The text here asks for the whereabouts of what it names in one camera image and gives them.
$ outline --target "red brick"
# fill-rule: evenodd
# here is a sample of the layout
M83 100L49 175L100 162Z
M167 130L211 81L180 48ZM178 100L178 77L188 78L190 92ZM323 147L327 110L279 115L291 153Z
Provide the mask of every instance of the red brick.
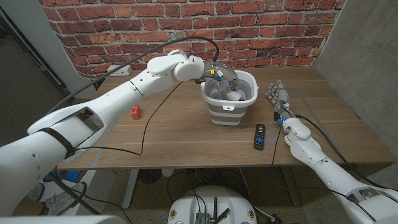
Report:
M202 58L203 60L209 60L214 57L213 52L196 52L193 55L198 56L198 57Z
M263 67L271 63L271 58L256 58L248 60L248 67Z
M283 0L267 0L265 11L281 11L283 5Z
M298 49L297 56L309 56L311 53L312 47L301 47Z
M194 52L202 52L205 51L206 44L205 43L192 43L192 50Z
M270 51L271 51L271 49L257 50L256 57L268 57L268 53Z
M246 66L246 60L235 60L232 64L234 68L244 68Z
M187 2L187 0L157 0L159 3L175 3L175 2Z
M140 20L112 20L111 26L113 30L141 30Z
M93 63L103 63L101 56L99 55L91 55L91 56L87 56L87 61L90 64Z
M191 45L182 43L182 44L171 44L164 47L165 52L171 52L172 50L180 49L182 51L188 52L191 51Z
M78 43L74 37L62 37L57 35L61 42L66 46L77 46Z
M46 6L72 6L79 5L79 0L43 0Z
M229 31L231 38L252 38L259 35L259 28L235 28Z
M229 59L245 59L245 58L255 58L255 50L232 50L229 52Z
M73 52L76 56L87 56L94 54L105 54L104 47L75 47Z
M220 54L218 54L219 60L225 60L228 58L228 51L227 50L220 50Z
M308 26L304 35L318 35L321 30L321 26Z
M278 47L291 47L293 45L293 38L283 38L279 41Z
M149 50L146 44L121 44L120 48L124 53L144 53Z
M159 20L160 29L182 30L191 29L191 19L161 19Z
M302 13L289 13L289 19L287 23L290 25L294 24L301 24L303 21L303 14Z
M106 72L106 70L109 68L109 66L110 66L110 64L92 65L92 66L86 67L86 71L90 75L97 74L97 73L103 73L103 72Z
M232 13L234 14L262 12L263 10L264 1L236 2L232 5Z
M302 26L277 27L275 37L301 36L304 35L304 32L305 27Z
M87 65L87 60L84 57L73 57L69 56L70 60L75 64L75 65Z
M220 50L233 50L234 42L233 41L217 41L216 42ZM211 43L206 43L208 50L216 50L215 46Z
M50 24L51 29L54 30L54 32L56 32L58 34L61 33L60 29L58 28L58 26L55 23L49 22L49 24Z
M194 29L201 29L201 28L207 28L208 26L208 21L204 18L194 18L193 19L193 28Z
M304 24L331 24L335 21L336 13L313 13L304 17Z
M269 52L269 56L274 56L274 55L278 55L278 56L294 56L296 55L297 49L296 48L276 48L276 49L272 49Z
M119 48L119 46L117 46L117 45L114 45L114 46L106 46L106 47L105 47L105 50L106 50L106 52L107 52L108 54L120 54L120 53L121 53L120 48Z
M185 36L202 36L212 39L213 38L213 31L212 30L195 30L195 31L185 31Z
M155 19L143 19L145 30L157 30L157 22Z
M114 6L114 13L116 17L130 18L130 8L129 6Z
M82 19L112 18L114 17L111 6L81 7L76 8Z
M286 24L287 14L266 14L258 17L257 25Z
M242 16L241 26L254 26L255 21L256 21L256 16Z
M248 40L236 40L235 41L235 50L244 50L247 49L249 45Z
M133 70L141 71L147 69L147 65L144 63L132 63L131 67Z
M91 45L93 42L91 41L90 36L83 35L83 36L75 36L76 40L79 42L81 45Z
M58 13L61 15L61 18L63 20L66 21L79 20L76 10L73 8L58 9Z
M345 2L346 2L346 0L337 0L336 5L335 5L335 9L337 9L337 10L342 9Z
M279 40L250 40L250 49L269 49L277 47Z
M82 4L95 4L98 3L98 0L80 0Z
M209 18L209 27L234 27L239 25L238 17L212 17Z
M271 60L271 65L285 65L286 57L275 57Z
M179 5L167 5L165 6L166 16L169 17L180 17L180 6Z
M314 10L319 0L286 0L285 9L288 11Z
M313 37L313 38L296 38L294 40L294 47L319 47L321 46L323 37Z
M333 26L323 26L319 35L329 35Z
M225 30L225 29L217 29L217 30L214 30L214 38L216 39L216 40L223 40L223 39L225 39L226 38L226 36L228 35L228 30Z
M122 36L125 42L133 42L133 43L137 42L137 37L135 34L128 33L128 34L122 34Z
M263 27L260 29L261 37L273 37L275 28L273 27Z
M228 15L231 10L231 3L217 3L216 11L219 15Z
M119 34L98 34L91 35L91 39L94 44L110 44L115 42L121 42L122 38Z
M311 65L313 62L313 58L307 58L307 57L300 57L300 58L288 58L287 59L287 66L293 66L293 65Z
M138 42L162 42L169 40L165 32L148 32L137 34L137 36Z
M333 9L333 6L335 5L336 0L321 0L318 5L318 9L321 10L329 10Z
M58 24L60 30L64 34L78 34L78 33L92 33L94 32L93 25L89 22L76 22Z
M101 0L101 2L110 4L128 4L134 3L134 0Z
M214 15L214 4L183 4L182 16Z
M93 21L93 25L97 32L111 30L111 24L108 21Z
M104 62L128 62L130 57L128 55L103 55Z
M58 16L57 12L55 12L55 10L53 10L53 9L44 8L44 13L48 19L55 20L55 21L61 20L61 18Z
M322 47L317 47L317 48L312 49L311 55L314 57L319 56L322 52L322 49L323 49Z
M163 17L163 6L131 6L131 12L139 17Z

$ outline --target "red block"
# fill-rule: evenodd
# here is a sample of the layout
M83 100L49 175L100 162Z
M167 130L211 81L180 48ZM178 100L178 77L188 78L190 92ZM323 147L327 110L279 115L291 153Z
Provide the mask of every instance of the red block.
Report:
M133 119L139 119L141 116L141 108L139 105L133 106L130 113Z

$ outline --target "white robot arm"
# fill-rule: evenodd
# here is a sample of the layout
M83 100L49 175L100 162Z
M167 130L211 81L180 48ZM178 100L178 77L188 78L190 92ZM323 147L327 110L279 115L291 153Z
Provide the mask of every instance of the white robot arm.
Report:
M288 133L285 136L285 142L290 146L292 155L313 169L330 190L349 197L363 208L347 200L346 197L334 193L353 223L396 223L398 192L357 181L323 153L319 143L311 137L311 130L294 117L288 103L287 91L280 80L278 80L278 85L282 88L270 85L269 95L272 97L268 98L276 111L283 110L280 120L284 131Z
M103 96L48 114L28 129L28 136L0 147L0 216L17 204L59 162L70 162L92 146L123 113L142 99L179 81L198 79L205 63L181 50L149 61L147 69Z

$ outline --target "black remote control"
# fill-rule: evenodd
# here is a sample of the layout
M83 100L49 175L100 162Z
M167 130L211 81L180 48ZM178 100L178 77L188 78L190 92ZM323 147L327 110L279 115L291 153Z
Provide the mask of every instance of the black remote control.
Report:
M266 127L263 124L257 124L256 134L254 135L254 148L257 150L262 150L264 148Z

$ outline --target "concrete wall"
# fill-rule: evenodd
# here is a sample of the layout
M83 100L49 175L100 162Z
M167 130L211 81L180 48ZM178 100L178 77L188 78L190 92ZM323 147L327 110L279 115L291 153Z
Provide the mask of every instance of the concrete wall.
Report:
M396 159L398 158L397 12L397 1L349 0L321 56L313 66L375 135L388 146ZM360 167L359 171L379 184L398 188L397 161L384 169L364 166ZM320 198L318 200L323 202L319 202L318 207L319 204L327 203L325 199L327 202L332 200ZM327 211L329 214L336 212L336 210ZM307 216L309 220L316 220L311 216L319 215L307 213ZM335 218L330 216L329 221L323 223L343 223L336 222Z
M0 1L0 6L66 84L70 92L74 92L90 82L77 74L37 1ZM76 98L91 98L94 92L95 88L91 86L78 94Z

